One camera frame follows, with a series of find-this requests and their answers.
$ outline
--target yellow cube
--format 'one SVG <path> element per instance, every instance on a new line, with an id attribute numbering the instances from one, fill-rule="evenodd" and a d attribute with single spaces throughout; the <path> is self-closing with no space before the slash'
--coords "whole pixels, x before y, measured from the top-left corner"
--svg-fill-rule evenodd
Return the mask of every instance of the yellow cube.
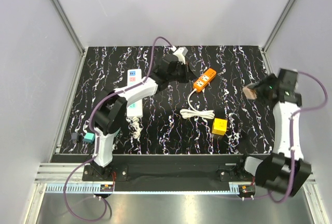
<path id="1" fill-rule="evenodd" d="M 227 120 L 215 118 L 213 120 L 212 133 L 218 135 L 225 135 L 226 131 L 227 131 Z"/>

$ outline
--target white cord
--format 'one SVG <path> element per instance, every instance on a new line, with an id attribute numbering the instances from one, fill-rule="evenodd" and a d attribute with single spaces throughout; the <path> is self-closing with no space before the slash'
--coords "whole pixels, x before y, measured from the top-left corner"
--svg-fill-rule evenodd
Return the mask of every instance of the white cord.
<path id="1" fill-rule="evenodd" d="M 207 111 L 197 111 L 196 109 L 194 109 L 190 103 L 190 97 L 192 96 L 192 94 L 196 92 L 196 89 L 194 89 L 188 96 L 188 105 L 191 108 L 190 109 L 182 109 L 180 110 L 180 114 L 182 116 L 182 118 L 184 119 L 188 119 L 194 116 L 198 116 L 198 117 L 202 117 L 205 119 L 214 119 L 214 110 L 207 110 Z"/>
<path id="2" fill-rule="evenodd" d="M 135 129 L 134 133 L 133 133 L 133 137 L 134 139 L 138 139 L 141 136 L 141 131 L 142 128 L 140 127 L 140 119 L 138 117 L 133 117 L 132 118 L 132 126 Z"/>

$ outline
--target marble surface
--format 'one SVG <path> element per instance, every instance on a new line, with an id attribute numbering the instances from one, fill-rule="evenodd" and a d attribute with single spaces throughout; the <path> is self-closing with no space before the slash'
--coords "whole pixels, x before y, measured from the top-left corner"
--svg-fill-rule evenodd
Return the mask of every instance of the marble surface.
<path id="1" fill-rule="evenodd" d="M 182 108 L 192 84 L 172 82 L 159 94 L 143 99 L 141 137 L 134 139 L 130 121 L 115 138 L 116 154 L 233 154 L 270 153 L 274 144 L 274 117 L 268 106 L 248 101 L 242 87 L 266 76 L 256 46 L 187 46 L 186 58 L 196 75 L 208 68 L 217 71 L 204 92 L 194 94 L 191 103 L 199 110 L 215 110 L 216 118 L 228 119 L 224 136 L 211 134 L 213 120 L 183 119 Z M 151 47 L 90 47 L 82 69 L 60 153 L 89 154 L 93 145 L 70 141 L 72 132 L 90 132 L 88 119 L 98 92 L 127 84 L 127 70 L 148 71 Z M 155 61 L 169 52 L 157 47 Z"/>

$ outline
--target white power strip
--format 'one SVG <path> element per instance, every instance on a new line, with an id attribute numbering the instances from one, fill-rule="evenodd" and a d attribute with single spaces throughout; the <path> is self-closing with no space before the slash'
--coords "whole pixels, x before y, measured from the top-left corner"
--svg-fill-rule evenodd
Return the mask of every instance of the white power strip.
<path id="1" fill-rule="evenodd" d="M 127 86 L 137 84 L 142 80 L 142 70 L 141 69 L 130 69 L 128 70 L 127 76 Z M 143 103 L 142 100 L 136 101 L 127 107 L 127 117 L 128 118 L 142 118 L 143 117 Z"/>

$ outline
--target orange power strip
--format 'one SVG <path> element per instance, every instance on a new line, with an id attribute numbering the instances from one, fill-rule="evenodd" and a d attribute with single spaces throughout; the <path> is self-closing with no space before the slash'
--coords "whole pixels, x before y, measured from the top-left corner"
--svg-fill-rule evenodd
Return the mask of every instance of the orange power strip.
<path id="1" fill-rule="evenodd" d="M 199 79 L 193 84 L 193 88 L 199 93 L 201 92 L 209 82 L 216 77 L 217 72 L 212 68 L 209 68 Z"/>

